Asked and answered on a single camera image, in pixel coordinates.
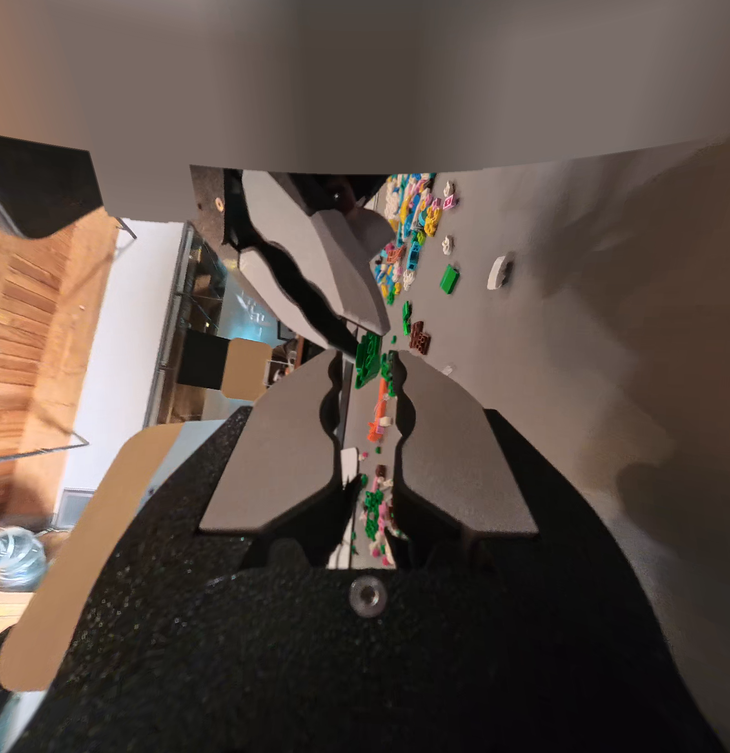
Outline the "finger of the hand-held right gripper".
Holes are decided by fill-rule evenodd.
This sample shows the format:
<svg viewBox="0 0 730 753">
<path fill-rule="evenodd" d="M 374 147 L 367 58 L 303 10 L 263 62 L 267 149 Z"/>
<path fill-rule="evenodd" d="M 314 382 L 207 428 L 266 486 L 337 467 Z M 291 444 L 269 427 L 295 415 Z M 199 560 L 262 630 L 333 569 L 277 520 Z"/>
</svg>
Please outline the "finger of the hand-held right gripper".
<svg viewBox="0 0 730 753">
<path fill-rule="evenodd" d="M 371 262 L 395 238 L 388 221 L 368 206 L 386 178 L 243 171 L 249 226 L 264 256 L 280 252 L 335 316 L 383 335 L 389 318 Z"/>
<path fill-rule="evenodd" d="M 323 349 L 355 354 L 357 338 L 285 251 L 275 246 L 239 251 L 238 272 L 287 328 Z"/>
</svg>

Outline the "wall vent grille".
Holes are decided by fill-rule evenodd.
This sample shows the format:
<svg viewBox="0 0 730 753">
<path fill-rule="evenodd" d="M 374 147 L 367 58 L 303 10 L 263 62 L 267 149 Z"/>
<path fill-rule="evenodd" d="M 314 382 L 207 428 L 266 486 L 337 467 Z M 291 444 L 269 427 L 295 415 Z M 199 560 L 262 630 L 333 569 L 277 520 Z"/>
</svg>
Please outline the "wall vent grille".
<svg viewBox="0 0 730 753">
<path fill-rule="evenodd" d="M 56 529 L 73 529 L 94 494 L 95 491 L 89 489 L 62 489 L 53 516 L 53 527 Z"/>
</svg>

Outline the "silver ventilation duct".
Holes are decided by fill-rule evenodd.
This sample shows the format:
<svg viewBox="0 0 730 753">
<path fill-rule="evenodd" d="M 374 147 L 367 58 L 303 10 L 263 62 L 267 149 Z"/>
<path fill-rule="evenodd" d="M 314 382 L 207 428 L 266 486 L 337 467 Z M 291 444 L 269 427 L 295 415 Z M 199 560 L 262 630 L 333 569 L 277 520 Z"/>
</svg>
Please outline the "silver ventilation duct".
<svg viewBox="0 0 730 753">
<path fill-rule="evenodd" d="M 34 592 L 48 569 L 38 537 L 21 526 L 0 528 L 0 591 Z"/>
</svg>

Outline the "pile of colourful lego pieces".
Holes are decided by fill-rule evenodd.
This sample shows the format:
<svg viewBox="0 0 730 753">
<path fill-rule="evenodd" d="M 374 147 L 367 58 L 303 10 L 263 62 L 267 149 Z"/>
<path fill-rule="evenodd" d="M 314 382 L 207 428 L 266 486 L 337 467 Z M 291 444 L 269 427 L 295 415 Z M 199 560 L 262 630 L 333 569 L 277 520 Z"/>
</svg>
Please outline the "pile of colourful lego pieces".
<svg viewBox="0 0 730 753">
<path fill-rule="evenodd" d="M 411 287 L 426 240 L 435 237 L 443 214 L 458 203 L 456 182 L 449 179 L 437 189 L 436 177 L 399 173 L 385 182 L 383 215 L 395 235 L 375 258 L 374 278 L 388 306 Z"/>
</svg>

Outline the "white rounded lego piece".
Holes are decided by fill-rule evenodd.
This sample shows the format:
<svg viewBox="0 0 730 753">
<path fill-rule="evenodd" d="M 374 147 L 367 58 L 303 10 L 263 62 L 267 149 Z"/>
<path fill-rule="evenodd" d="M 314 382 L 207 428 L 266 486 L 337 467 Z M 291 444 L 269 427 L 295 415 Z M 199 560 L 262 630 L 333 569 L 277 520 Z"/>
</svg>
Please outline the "white rounded lego piece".
<svg viewBox="0 0 730 753">
<path fill-rule="evenodd" d="M 495 291 L 501 289 L 510 280 L 514 263 L 515 253 L 513 251 L 498 256 L 494 260 L 489 272 L 487 290 Z"/>
</svg>

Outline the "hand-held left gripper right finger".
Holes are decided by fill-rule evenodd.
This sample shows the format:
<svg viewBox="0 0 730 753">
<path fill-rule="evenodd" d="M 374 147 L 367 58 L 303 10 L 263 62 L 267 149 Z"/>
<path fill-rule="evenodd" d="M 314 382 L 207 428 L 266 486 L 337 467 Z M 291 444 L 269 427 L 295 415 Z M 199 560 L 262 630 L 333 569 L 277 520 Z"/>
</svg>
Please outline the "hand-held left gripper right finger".
<svg viewBox="0 0 730 753">
<path fill-rule="evenodd" d="M 535 539 L 539 526 L 480 402 L 405 350 L 393 379 L 400 434 L 393 512 L 406 536 L 398 566 L 472 565 L 487 541 Z"/>
</svg>

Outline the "large green ringed lego plate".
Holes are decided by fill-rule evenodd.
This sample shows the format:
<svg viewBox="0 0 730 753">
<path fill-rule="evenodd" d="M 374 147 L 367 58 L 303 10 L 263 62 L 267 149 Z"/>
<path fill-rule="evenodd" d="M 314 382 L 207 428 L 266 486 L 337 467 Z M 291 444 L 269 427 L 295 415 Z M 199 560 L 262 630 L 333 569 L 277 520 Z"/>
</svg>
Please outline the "large green ringed lego plate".
<svg viewBox="0 0 730 753">
<path fill-rule="evenodd" d="M 367 331 L 357 347 L 354 381 L 356 389 L 361 389 L 380 373 L 382 336 Z"/>
</svg>

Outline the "scatter of small lego pieces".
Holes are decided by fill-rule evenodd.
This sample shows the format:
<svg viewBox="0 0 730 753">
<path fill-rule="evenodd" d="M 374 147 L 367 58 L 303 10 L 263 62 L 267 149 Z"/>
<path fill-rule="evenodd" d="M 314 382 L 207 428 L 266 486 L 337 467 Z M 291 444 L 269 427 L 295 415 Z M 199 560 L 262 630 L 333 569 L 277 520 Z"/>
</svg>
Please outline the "scatter of small lego pieces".
<svg viewBox="0 0 730 753">
<path fill-rule="evenodd" d="M 388 332 L 382 336 L 380 373 L 361 389 L 356 389 L 355 366 L 348 395 L 345 447 L 360 452 L 360 486 L 351 525 L 351 563 L 356 567 L 418 567 L 430 560 L 437 534 L 448 531 L 437 518 L 418 509 L 408 497 L 406 462 L 402 460 L 404 438 L 397 417 L 407 409 L 397 397 L 397 387 L 404 377 L 399 364 L 399 349 L 407 338 L 398 339 Z M 379 393 L 381 377 L 391 382 L 392 399 L 388 413 L 393 424 L 381 441 L 368 440 L 369 422 Z"/>
</svg>

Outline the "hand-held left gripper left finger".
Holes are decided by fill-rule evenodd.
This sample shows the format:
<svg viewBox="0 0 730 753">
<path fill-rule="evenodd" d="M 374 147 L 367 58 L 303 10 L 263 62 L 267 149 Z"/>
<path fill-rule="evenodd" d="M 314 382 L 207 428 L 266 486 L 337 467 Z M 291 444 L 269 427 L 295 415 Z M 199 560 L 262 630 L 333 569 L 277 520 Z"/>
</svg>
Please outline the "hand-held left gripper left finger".
<svg viewBox="0 0 730 753">
<path fill-rule="evenodd" d="M 197 529 L 223 569 L 328 566 L 349 517 L 341 372 L 341 353 L 326 350 L 255 403 Z"/>
</svg>

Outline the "orange lego brick separator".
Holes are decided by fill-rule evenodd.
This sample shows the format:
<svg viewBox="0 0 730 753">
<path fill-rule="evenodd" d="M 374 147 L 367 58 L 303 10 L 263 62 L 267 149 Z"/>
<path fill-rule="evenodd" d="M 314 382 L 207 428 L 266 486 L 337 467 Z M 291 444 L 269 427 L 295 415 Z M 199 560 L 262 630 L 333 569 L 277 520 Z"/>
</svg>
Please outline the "orange lego brick separator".
<svg viewBox="0 0 730 753">
<path fill-rule="evenodd" d="M 391 382 L 381 377 L 379 381 L 379 393 L 373 410 L 372 420 L 369 422 L 368 440 L 372 443 L 378 443 L 384 432 L 393 424 L 393 418 L 388 413 L 389 404 L 392 399 Z"/>
</svg>

